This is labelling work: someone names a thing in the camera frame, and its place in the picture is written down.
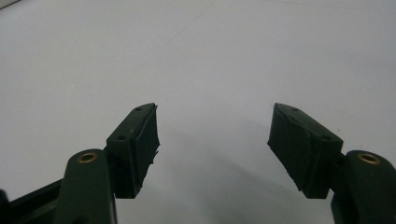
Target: brass insert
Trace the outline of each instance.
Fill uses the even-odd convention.
[[[81,155],[80,157],[78,157],[77,161],[79,163],[88,163],[91,161],[96,161],[96,159],[98,158],[98,155],[94,152],[87,152],[84,153],[83,155]]]
[[[360,153],[360,154],[358,154],[358,157],[362,161],[365,161],[365,162],[370,163],[370,164],[379,164],[379,163],[381,163],[381,160],[377,156],[374,156],[372,154]]]

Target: white surface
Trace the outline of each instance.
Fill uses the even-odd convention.
[[[119,223],[333,223],[266,145],[275,102],[396,164],[396,2],[21,1],[0,11],[0,188],[103,148],[136,106],[162,145]]]

